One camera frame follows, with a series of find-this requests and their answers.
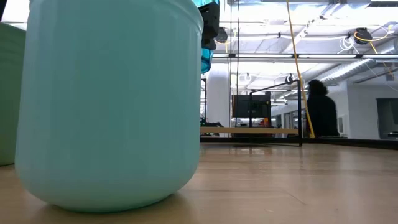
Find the blue object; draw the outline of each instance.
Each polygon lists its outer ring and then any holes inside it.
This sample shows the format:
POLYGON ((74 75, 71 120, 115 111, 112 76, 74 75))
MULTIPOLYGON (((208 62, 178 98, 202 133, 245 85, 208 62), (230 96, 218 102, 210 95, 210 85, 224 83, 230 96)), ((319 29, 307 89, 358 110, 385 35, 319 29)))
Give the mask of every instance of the blue object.
MULTIPOLYGON (((198 7, 204 6, 211 2, 220 4, 219 0, 192 0, 198 7)), ((206 73, 211 68, 211 61, 213 60, 213 51, 209 49, 201 49, 201 72, 206 73)))
POLYGON ((31 194, 117 212, 190 180, 203 30, 194 3, 33 1, 28 27, 16 171, 31 194))

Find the white column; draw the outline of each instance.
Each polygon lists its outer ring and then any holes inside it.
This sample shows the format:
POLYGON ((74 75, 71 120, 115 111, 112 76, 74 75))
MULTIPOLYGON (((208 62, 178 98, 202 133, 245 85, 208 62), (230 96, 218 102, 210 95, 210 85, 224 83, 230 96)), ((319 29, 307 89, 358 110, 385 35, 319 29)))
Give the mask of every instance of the white column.
POLYGON ((228 65, 213 64, 207 82, 207 118, 211 123, 220 122, 224 127, 229 127, 231 118, 231 85, 229 80, 228 65))

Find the air duct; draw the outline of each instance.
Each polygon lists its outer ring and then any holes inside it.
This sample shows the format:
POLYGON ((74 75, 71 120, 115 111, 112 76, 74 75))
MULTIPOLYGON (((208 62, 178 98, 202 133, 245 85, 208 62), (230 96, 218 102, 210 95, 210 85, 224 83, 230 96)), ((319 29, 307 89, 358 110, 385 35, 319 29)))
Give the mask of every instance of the air duct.
MULTIPOLYGON (((388 41, 377 48, 379 54, 398 54, 398 38, 388 41)), ((367 54, 374 54, 373 50, 366 52, 367 54)), ((339 65, 319 76, 317 79, 324 84, 338 83, 347 78, 351 78, 361 72, 374 68, 377 65, 374 59, 359 60, 349 64, 339 65)))

